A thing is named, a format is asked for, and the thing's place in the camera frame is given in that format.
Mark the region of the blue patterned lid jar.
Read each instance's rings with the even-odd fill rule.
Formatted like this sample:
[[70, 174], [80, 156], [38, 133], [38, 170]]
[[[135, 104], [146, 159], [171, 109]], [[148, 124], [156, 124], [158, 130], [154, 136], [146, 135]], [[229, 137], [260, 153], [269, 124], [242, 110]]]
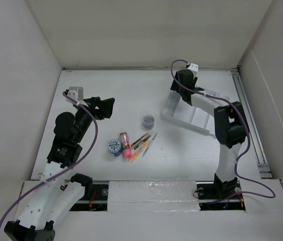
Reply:
[[122, 153], [122, 146], [118, 139], [112, 139], [107, 144], [108, 151], [115, 157], [118, 157]]

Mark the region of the grey clear small jar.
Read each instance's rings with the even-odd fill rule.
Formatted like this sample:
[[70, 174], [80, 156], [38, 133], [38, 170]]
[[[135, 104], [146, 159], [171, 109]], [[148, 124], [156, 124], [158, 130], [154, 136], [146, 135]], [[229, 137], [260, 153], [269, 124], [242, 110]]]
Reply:
[[154, 125], [155, 125], [155, 118], [154, 118], [154, 116], [152, 116], [150, 114], [145, 115], [143, 117], [142, 125], [143, 125], [143, 127], [146, 130], [151, 130], [154, 127]]

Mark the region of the black red pen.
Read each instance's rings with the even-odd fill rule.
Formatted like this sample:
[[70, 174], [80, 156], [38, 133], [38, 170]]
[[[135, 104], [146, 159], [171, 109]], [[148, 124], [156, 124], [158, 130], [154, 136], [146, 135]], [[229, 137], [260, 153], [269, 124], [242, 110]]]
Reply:
[[139, 145], [141, 142], [143, 142], [146, 138], [150, 137], [154, 131], [149, 131], [145, 133], [143, 136], [141, 136], [137, 141], [135, 141], [132, 145], [131, 148], [134, 149], [137, 145]]

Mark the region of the pink capped tube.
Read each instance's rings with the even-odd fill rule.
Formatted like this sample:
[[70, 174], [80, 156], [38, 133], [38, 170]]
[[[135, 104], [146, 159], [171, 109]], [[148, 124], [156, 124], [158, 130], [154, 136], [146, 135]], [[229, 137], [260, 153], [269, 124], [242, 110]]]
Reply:
[[124, 158], [128, 159], [128, 160], [131, 159], [132, 152], [131, 152], [128, 134], [126, 132], [120, 133], [119, 134], [119, 141], [121, 143], [122, 154], [123, 154]]

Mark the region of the clear blue pen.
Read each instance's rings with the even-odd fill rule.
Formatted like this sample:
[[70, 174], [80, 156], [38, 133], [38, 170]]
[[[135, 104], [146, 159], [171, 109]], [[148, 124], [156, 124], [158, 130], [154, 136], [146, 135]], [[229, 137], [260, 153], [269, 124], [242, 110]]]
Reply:
[[151, 147], [152, 143], [154, 142], [155, 138], [157, 137], [158, 133], [155, 133], [154, 136], [152, 137], [150, 143], [148, 144], [148, 146], [146, 147], [146, 150], [143, 152], [142, 157], [144, 157], [147, 153], [147, 151], [149, 150], [149, 148]]

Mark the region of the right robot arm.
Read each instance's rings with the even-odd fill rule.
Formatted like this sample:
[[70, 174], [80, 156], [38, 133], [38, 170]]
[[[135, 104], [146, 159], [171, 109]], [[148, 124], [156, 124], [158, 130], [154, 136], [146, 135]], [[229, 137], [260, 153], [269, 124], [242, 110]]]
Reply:
[[173, 75], [171, 90], [187, 104], [197, 107], [214, 118], [215, 137], [220, 144], [219, 164], [210, 185], [198, 186], [200, 199], [223, 199], [237, 185], [235, 163], [247, 137], [247, 121], [242, 104], [230, 102], [196, 87], [197, 77], [189, 69]]

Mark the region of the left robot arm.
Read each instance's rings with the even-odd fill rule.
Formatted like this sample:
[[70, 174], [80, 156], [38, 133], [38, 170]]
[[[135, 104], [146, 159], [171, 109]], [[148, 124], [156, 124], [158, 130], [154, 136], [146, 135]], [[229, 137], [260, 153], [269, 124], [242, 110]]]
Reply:
[[11, 240], [53, 240], [55, 227], [73, 205], [92, 195], [92, 178], [74, 173], [73, 168], [88, 155], [80, 154], [80, 142], [90, 124], [110, 118], [115, 99], [92, 97], [76, 101], [68, 97], [67, 100], [77, 112], [63, 112], [57, 116], [55, 137], [41, 182], [28, 191], [32, 197], [21, 215], [5, 225], [4, 232]]

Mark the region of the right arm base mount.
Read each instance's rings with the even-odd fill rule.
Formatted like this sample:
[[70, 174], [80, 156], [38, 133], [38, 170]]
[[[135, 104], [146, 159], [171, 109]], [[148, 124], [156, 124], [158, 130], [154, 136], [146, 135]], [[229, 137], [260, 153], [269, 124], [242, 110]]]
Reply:
[[197, 190], [193, 192], [193, 196], [199, 200], [201, 211], [222, 211], [222, 210], [243, 210], [245, 204], [241, 194], [226, 199], [236, 191], [240, 191], [240, 185], [236, 184], [229, 190], [219, 193], [213, 183], [197, 184]]

